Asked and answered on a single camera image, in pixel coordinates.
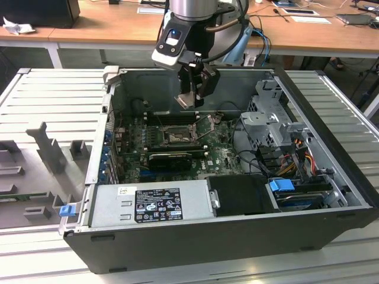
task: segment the wooden desk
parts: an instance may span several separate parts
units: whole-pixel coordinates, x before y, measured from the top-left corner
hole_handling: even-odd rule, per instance
[[[327,7],[339,7],[341,0],[320,0],[319,3]],[[341,9],[326,9],[318,5],[310,5],[306,9],[315,10],[321,16],[331,17],[336,14],[358,14],[361,11],[351,8],[347,1]],[[255,13],[256,15],[277,15],[273,12],[275,7],[267,7]],[[253,5],[249,13],[258,10]],[[345,57],[355,57],[354,54],[372,54],[374,58],[379,55],[379,31],[370,27],[356,27],[345,25],[336,17],[327,18],[331,24],[312,24],[295,22],[291,17],[261,17],[265,34],[272,41],[272,50],[281,51],[280,54],[299,55],[299,51],[322,56],[324,53],[346,53]],[[259,27],[257,17],[251,18],[255,26]],[[249,47],[256,47],[256,41],[250,41]]]
[[[249,13],[257,10],[261,16],[273,16],[269,2],[254,4],[250,0]],[[338,7],[342,0],[318,0],[328,7]],[[321,16],[337,13],[359,13],[349,6],[338,10],[310,5],[308,9]],[[58,49],[153,50],[162,15],[137,14],[137,4],[122,2],[109,5],[108,1],[79,0],[81,14],[72,29],[38,28],[37,33],[14,36],[0,31],[0,46],[44,47],[48,49],[54,67],[61,68]],[[258,27],[256,17],[251,18]],[[265,34],[271,39],[271,54],[299,56],[338,56],[376,58],[379,55],[379,31],[369,27],[344,26],[337,18],[332,24],[290,23],[281,17],[261,17]],[[248,49],[259,52],[262,40],[251,38]]]

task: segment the blue cable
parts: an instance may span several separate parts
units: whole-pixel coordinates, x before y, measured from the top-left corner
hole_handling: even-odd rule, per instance
[[[257,34],[259,34],[262,38],[263,38],[263,40],[265,41],[265,44],[266,44],[266,55],[265,55],[265,60],[263,61],[263,63],[262,63],[262,66],[264,66],[265,65],[265,63],[266,63],[266,60],[267,60],[267,58],[268,58],[268,41],[267,41],[267,38],[266,38],[266,36],[265,35],[263,35],[260,31],[258,31],[258,30],[254,30],[254,32],[256,32]]]

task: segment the blue latch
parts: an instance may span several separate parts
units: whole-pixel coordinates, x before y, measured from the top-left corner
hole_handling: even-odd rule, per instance
[[[271,190],[274,191],[294,191],[295,187],[290,179],[275,179],[269,183]]]
[[[74,217],[76,205],[64,205],[60,207],[59,216],[61,217]]]

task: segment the green circuit board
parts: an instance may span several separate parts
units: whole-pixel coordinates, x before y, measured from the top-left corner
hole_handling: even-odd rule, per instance
[[[232,130],[228,121],[213,124],[213,117],[206,116],[190,125],[149,125],[144,119],[135,118],[126,123],[122,131],[123,135],[118,136],[118,152],[123,167],[120,180],[124,178],[125,183],[197,180],[210,175],[244,173],[231,148]],[[192,157],[190,168],[185,171],[151,170],[149,155],[166,153],[189,153]]]

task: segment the motherboard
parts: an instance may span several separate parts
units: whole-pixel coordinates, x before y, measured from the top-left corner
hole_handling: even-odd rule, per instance
[[[230,144],[232,123],[211,114],[128,117],[115,129],[119,178],[143,183],[242,174]]]

